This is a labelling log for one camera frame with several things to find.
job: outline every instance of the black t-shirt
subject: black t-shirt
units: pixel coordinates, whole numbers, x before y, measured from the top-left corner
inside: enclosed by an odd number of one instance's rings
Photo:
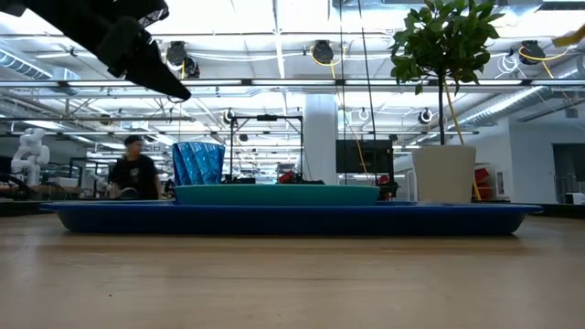
[[[110,180],[120,189],[134,188],[138,197],[145,200],[158,198],[158,186],[154,182],[156,167],[151,158],[140,154],[138,159],[130,161],[125,157],[118,160],[112,169]]]

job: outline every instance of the white planter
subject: white planter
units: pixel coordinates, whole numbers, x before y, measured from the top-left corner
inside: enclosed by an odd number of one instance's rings
[[[412,151],[419,201],[470,203],[475,147],[424,146]]]

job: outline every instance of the potted plant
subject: potted plant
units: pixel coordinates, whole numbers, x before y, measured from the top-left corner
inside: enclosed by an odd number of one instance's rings
[[[475,72],[483,72],[490,60],[485,43],[488,38],[499,38],[491,22],[503,14],[492,14],[494,4],[494,1],[476,5],[474,0],[453,0],[446,4],[442,0],[425,0],[426,6],[421,10],[410,9],[404,19],[406,28],[394,35],[391,75],[397,83],[418,82],[417,95],[423,90],[424,80],[436,79],[439,86],[441,146],[423,147],[412,153],[422,201],[471,200],[469,187],[473,183],[475,149],[444,146],[443,91],[447,79],[454,82],[455,94],[461,82],[478,83]]]

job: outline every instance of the table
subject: table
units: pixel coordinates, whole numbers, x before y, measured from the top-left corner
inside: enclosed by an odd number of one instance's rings
[[[0,218],[0,327],[582,328],[585,221],[516,237],[69,233]]]

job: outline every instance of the white column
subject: white column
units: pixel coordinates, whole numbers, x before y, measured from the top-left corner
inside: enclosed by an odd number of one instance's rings
[[[335,95],[305,96],[304,104],[305,179],[323,180],[337,185],[335,139],[337,138],[337,103]]]

